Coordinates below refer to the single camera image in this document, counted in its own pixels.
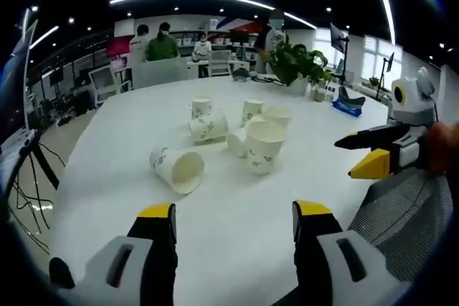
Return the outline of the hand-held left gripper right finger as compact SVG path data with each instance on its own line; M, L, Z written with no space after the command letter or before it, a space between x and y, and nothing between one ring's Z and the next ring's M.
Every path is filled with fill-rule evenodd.
M376 305L394 287L384 255L326 206L293 202L298 305Z

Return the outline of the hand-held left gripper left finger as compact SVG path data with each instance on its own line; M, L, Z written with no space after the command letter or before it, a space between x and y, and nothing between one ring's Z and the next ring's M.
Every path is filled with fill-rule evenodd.
M176 204L149 206L87 262L83 303L173 305L177 266Z

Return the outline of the person's right hand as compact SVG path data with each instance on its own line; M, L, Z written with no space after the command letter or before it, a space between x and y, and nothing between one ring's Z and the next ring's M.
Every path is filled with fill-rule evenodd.
M427 169L431 173L458 170L458 123L434 123L427 132Z

